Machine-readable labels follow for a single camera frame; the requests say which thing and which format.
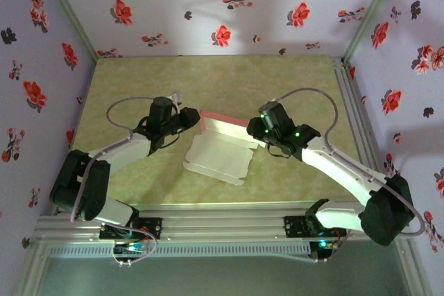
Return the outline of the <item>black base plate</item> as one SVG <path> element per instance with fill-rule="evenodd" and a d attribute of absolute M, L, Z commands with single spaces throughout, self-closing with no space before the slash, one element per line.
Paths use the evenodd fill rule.
<path fill-rule="evenodd" d="M 341 238 L 348 233 L 342 228 L 325 228 L 308 216 L 285 216 L 283 221 L 287 238 Z"/>
<path fill-rule="evenodd" d="M 160 239 L 162 222 L 163 220 L 161 218 L 137 218 L 136 221 L 131 222 L 128 227 L 150 232 L 156 239 Z M 141 232 L 128 231 L 104 224 L 99 232 L 99 238 L 101 240 L 143 240 L 148 238 L 148 236 Z"/>

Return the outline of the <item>aluminium frame leg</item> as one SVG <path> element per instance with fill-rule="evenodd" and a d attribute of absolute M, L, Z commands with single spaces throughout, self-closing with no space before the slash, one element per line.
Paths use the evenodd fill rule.
<path fill-rule="evenodd" d="M 48 246 L 43 242 L 34 242 L 24 262 L 24 268 L 13 288 L 12 296 L 37 296 L 48 255 Z"/>
<path fill-rule="evenodd" d="M 402 238 L 396 241 L 396 248 L 409 296 L 433 296 L 415 242 Z"/>

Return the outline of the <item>long aluminium base rail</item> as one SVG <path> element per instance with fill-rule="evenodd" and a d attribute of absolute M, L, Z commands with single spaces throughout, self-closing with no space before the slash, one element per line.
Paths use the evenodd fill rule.
<path fill-rule="evenodd" d="M 266 204 L 162 204 L 139 213 L 140 218 L 161 218 L 160 240 L 173 242 L 287 241 L 284 217 L 303 215 L 310 203 Z M 104 225 L 99 220 L 71 222 L 69 213 L 41 216 L 34 238 L 59 241 L 97 240 Z"/>

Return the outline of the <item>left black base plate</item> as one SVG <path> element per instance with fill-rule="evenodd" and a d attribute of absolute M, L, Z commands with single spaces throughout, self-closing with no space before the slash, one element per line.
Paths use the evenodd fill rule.
<path fill-rule="evenodd" d="M 131 222 L 128 227 L 150 232 L 156 239 L 160 239 L 162 222 L 163 220 L 161 218 L 137 218 L 136 221 Z M 101 240 L 143 240 L 148 238 L 148 236 L 141 232 L 128 231 L 104 224 L 99 232 L 99 238 Z"/>

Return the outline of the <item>white and pink paper box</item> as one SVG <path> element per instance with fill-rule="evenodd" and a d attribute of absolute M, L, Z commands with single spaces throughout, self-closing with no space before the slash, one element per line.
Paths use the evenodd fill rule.
<path fill-rule="evenodd" d="M 247 126 L 245 120 L 202 110 L 201 133 L 193 138 L 183 166 L 231 185 L 243 185 L 254 151 L 265 146 L 247 133 Z"/>

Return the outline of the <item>aluminium corner post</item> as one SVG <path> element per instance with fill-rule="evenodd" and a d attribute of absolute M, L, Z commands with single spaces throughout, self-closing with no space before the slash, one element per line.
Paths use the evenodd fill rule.
<path fill-rule="evenodd" d="M 93 63 L 96 64 L 99 57 L 96 54 L 96 51 L 94 50 L 93 45 L 85 29 L 83 28 L 83 25 L 81 24 L 77 14 L 75 13 L 74 8 L 72 7 L 70 1 L 69 0 L 57 0 L 57 1 L 63 13 L 67 17 L 69 23 L 71 24 L 72 28 L 75 30 L 77 36 L 79 37 L 82 45 L 87 50 Z"/>
<path fill-rule="evenodd" d="M 353 35 L 351 42 L 349 43 L 349 45 L 342 57 L 342 63 L 345 64 L 346 62 L 351 61 L 351 59 L 355 55 L 359 45 L 362 43 L 362 41 L 364 39 L 364 34 L 370 28 L 370 24 L 372 23 L 372 20 L 374 20 L 376 18 L 380 8 L 384 5 L 385 1 L 386 0 L 372 0 L 371 1 L 369 7 L 366 9 L 366 13 L 363 16 L 361 23 L 359 24 L 355 34 Z"/>

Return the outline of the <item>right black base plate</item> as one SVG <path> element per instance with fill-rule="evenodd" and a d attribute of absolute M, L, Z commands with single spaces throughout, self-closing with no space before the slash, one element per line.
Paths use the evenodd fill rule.
<path fill-rule="evenodd" d="M 285 216 L 283 221 L 287 238 L 341 238 L 348 233 L 342 228 L 325 228 L 308 216 Z"/>

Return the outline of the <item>aluminium side rail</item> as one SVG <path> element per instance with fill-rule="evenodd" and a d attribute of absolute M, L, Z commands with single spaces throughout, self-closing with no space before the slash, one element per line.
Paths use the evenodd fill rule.
<path fill-rule="evenodd" d="M 348 65 L 340 57 L 331 57 L 330 61 L 343 99 L 343 104 L 352 130 L 359 161 L 373 170 L 386 174 L 379 156 L 377 142 L 370 124 L 370 119 L 362 95 L 356 82 L 351 78 Z"/>

